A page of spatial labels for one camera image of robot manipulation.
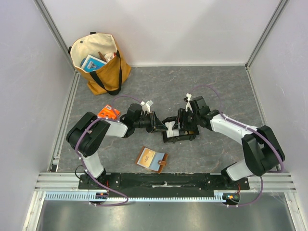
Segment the black card box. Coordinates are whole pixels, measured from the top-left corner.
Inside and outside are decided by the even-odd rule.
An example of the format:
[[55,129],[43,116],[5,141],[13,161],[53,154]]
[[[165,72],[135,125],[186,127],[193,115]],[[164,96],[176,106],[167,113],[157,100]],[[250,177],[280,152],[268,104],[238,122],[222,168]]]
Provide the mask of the black card box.
[[[162,123],[165,125],[166,122],[171,122],[171,121],[175,121],[176,122],[176,117],[175,116],[171,116],[171,117],[167,117],[166,119],[164,119],[162,121]],[[163,136],[163,143],[176,143],[178,141],[185,141],[185,140],[189,140],[192,141],[194,140],[198,135],[199,135],[199,129],[197,126],[195,126],[192,129],[189,130],[183,130],[183,129],[179,129],[180,135],[177,137],[171,137],[171,138],[167,138],[167,134],[166,131],[162,132],[162,136]],[[187,131],[194,131],[194,134],[188,134]]]

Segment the tan leather card holder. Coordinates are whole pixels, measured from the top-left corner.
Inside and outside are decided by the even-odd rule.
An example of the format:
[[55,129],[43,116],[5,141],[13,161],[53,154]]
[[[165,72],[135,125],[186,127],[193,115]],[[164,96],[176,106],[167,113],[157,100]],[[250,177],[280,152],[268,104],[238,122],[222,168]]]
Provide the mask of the tan leather card holder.
[[[140,154],[141,154],[141,151],[139,152],[136,160],[135,160],[135,164],[137,164],[137,161],[140,157]],[[168,154],[167,153],[160,153],[160,152],[156,152],[156,156],[154,157],[151,165],[149,168],[146,168],[146,167],[142,167],[144,169],[147,169],[151,172],[154,172],[154,173],[157,173],[157,174],[160,174],[163,170],[163,168],[167,165],[167,158],[168,158]]]

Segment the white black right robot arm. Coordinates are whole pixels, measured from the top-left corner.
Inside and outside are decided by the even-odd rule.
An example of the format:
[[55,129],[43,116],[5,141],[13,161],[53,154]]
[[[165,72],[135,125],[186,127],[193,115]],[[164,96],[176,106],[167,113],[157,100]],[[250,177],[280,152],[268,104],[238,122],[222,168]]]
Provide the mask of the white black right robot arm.
[[285,155],[273,132],[264,125],[255,127],[236,121],[219,110],[210,110],[202,96],[185,97],[186,106],[178,111],[173,130],[193,130],[197,126],[223,134],[242,146],[244,158],[222,170],[221,186],[232,189],[238,180],[251,175],[261,177],[282,166]]

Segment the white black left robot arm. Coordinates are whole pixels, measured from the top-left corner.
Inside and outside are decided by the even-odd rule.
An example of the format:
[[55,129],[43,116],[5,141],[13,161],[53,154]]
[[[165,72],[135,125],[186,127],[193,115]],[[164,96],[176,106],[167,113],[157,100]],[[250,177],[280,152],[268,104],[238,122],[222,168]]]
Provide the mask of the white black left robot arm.
[[168,130],[150,110],[151,104],[152,101],[133,103],[119,120],[99,118],[87,112],[69,131],[66,140],[84,164],[85,172],[90,176],[89,183],[95,189],[101,189],[106,183],[105,168],[98,156],[104,137],[127,138],[137,128],[144,128],[149,133]]

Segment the stack of white cards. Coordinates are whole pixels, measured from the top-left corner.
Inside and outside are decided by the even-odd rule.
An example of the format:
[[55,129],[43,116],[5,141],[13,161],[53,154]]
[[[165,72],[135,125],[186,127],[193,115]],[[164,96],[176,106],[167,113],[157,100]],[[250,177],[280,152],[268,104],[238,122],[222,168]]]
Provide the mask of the stack of white cards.
[[165,126],[167,127],[167,131],[166,131],[167,138],[177,137],[180,135],[180,132],[178,129],[173,129],[174,124],[175,124],[175,121],[165,123]]

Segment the orange product box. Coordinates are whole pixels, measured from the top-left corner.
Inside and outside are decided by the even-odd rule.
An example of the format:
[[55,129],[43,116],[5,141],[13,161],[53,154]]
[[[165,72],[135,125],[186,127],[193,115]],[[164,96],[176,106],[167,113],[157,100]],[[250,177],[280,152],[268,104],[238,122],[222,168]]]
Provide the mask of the orange product box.
[[98,118],[108,118],[113,120],[118,120],[120,118],[121,112],[113,108],[110,104],[106,104],[103,109],[97,114]]

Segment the mustard yellow tote bag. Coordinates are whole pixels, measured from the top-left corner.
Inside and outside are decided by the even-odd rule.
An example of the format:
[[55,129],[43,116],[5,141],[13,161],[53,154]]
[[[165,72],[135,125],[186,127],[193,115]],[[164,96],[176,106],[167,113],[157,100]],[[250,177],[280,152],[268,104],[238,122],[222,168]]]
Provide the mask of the mustard yellow tote bag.
[[[116,57],[97,71],[87,73],[82,70],[81,61],[89,54],[100,59],[99,51],[103,56],[115,52]],[[91,32],[89,35],[76,40],[69,47],[68,53],[74,68],[88,81],[87,86],[94,95],[119,94],[122,84],[127,80],[131,71],[131,67],[127,64],[111,34]]]

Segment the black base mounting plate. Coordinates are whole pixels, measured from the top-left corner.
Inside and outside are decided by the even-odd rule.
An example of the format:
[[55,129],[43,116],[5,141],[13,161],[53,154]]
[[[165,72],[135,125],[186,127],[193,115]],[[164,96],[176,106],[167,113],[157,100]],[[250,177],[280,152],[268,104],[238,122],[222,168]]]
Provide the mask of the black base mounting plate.
[[249,190],[248,178],[230,181],[221,174],[211,173],[107,173],[99,182],[123,192],[132,187],[162,188],[201,188],[205,190]]

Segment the white item in bag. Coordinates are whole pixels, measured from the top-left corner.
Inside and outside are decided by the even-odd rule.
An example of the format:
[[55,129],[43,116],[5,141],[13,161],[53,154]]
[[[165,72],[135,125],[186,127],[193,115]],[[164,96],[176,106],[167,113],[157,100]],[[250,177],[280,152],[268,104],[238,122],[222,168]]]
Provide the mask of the white item in bag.
[[111,61],[113,58],[116,57],[116,53],[115,52],[110,52],[110,53],[107,53],[104,58],[106,60],[106,62],[108,63],[109,61]]

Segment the blue book in bag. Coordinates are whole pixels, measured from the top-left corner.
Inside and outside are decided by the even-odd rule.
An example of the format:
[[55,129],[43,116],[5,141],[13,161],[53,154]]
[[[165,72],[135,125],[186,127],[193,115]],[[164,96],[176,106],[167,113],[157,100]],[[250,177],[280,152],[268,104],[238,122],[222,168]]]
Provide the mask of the blue book in bag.
[[89,72],[99,70],[100,68],[102,68],[106,64],[107,64],[107,62],[105,62],[101,59],[98,59],[98,58],[89,54],[86,58],[84,58],[81,61],[81,69],[84,70],[85,72],[89,73]]

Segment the brown item in bag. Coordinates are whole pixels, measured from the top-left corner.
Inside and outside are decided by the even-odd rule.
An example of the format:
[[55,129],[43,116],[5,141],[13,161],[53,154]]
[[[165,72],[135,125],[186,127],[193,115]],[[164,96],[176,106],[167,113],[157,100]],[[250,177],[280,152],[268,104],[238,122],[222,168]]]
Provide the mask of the brown item in bag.
[[99,54],[99,57],[100,57],[101,60],[103,60],[104,62],[107,62],[105,57],[103,56],[103,54],[100,51],[98,52],[98,54]]

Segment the aluminium frame rail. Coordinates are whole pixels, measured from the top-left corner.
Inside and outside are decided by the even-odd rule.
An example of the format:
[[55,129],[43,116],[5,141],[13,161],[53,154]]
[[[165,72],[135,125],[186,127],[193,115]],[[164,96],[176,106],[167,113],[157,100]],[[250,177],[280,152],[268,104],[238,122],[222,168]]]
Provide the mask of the aluminium frame rail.
[[[36,0],[34,1],[36,6],[38,7],[40,13],[42,14],[45,22],[47,23],[49,29],[51,30],[55,40],[57,41],[58,45],[60,46],[61,50],[63,51],[66,59],[71,62],[70,55],[68,54],[68,47],[59,31],[59,29],[56,26],[56,23],[52,19],[52,16],[45,4],[44,1],[42,0]],[[70,84],[69,92],[67,99],[65,100],[65,107],[64,107],[64,112],[63,115],[61,116],[60,120],[60,127],[59,131],[52,149],[52,154],[51,154],[51,159],[50,159],[50,165],[47,168],[48,172],[56,172],[58,169],[59,165],[59,160],[60,160],[60,155],[61,155],[61,150],[63,146],[63,142],[65,139],[65,134],[66,134],[66,129],[69,121],[69,117],[71,114],[73,102],[75,99],[77,87],[79,84],[79,79],[80,79],[80,74],[77,73],[75,69],[73,69],[73,78]]]

